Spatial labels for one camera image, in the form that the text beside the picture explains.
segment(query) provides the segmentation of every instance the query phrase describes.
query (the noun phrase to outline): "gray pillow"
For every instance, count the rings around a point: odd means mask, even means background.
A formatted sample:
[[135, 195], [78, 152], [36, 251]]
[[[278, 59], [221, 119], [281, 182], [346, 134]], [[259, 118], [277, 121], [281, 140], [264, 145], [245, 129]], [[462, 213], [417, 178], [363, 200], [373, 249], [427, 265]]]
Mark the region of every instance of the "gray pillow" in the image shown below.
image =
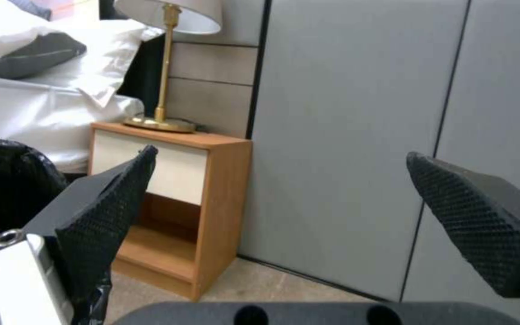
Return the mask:
[[85, 45], [66, 33], [38, 36], [28, 45], [0, 58], [0, 78], [25, 78], [79, 56], [85, 50]]
[[15, 6], [19, 7], [19, 9], [34, 14], [35, 16], [41, 17], [47, 21], [51, 18], [51, 10], [48, 8], [43, 8], [31, 2], [30, 0], [8, 0], [12, 2]]

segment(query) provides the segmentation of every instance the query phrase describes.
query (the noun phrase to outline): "wooden nightstand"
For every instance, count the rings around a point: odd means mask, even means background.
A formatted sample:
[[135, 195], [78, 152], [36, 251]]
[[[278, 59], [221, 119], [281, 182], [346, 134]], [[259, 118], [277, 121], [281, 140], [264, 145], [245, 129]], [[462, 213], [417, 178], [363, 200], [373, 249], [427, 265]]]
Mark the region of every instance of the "wooden nightstand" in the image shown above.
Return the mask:
[[252, 142], [92, 123], [89, 173], [158, 148], [138, 224], [114, 271], [197, 301], [236, 256]]

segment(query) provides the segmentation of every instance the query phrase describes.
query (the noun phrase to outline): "table lamp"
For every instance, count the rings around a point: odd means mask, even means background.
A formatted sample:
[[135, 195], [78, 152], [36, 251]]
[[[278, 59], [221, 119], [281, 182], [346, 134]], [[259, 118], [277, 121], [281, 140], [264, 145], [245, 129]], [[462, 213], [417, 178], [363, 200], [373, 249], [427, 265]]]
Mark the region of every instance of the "table lamp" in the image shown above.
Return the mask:
[[166, 30], [159, 100], [154, 118], [131, 117], [124, 124], [159, 131], [194, 132], [194, 124], [166, 117], [172, 37], [174, 31], [198, 35], [218, 33], [222, 29], [220, 0], [116, 0], [114, 7], [132, 19]]

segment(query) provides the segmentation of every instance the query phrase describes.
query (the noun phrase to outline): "gray wall panel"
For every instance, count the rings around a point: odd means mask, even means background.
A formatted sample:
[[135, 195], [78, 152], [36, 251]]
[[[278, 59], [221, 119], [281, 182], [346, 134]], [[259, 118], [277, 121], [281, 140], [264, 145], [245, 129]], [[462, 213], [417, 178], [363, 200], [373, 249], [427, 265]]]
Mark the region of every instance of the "gray wall panel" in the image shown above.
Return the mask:
[[[520, 188], [520, 1], [473, 0], [438, 158]], [[426, 209], [405, 300], [461, 300], [518, 316], [464, 261]]]
[[241, 253], [397, 300], [465, 0], [274, 0]]

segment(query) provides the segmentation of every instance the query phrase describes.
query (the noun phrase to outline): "lamp stem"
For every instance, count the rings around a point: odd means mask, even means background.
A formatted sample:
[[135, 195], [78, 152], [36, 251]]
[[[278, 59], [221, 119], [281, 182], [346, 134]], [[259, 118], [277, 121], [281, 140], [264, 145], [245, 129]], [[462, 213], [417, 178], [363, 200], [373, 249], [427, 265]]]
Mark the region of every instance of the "lamp stem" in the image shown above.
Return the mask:
[[167, 77], [170, 69], [170, 61], [172, 59], [172, 39], [174, 28], [178, 26], [180, 12], [180, 8], [176, 5], [165, 4], [163, 6], [163, 22], [166, 25], [166, 42], [163, 52], [162, 76], [159, 85], [159, 100], [154, 114], [154, 119], [157, 122], [163, 122], [163, 120], [166, 119]]

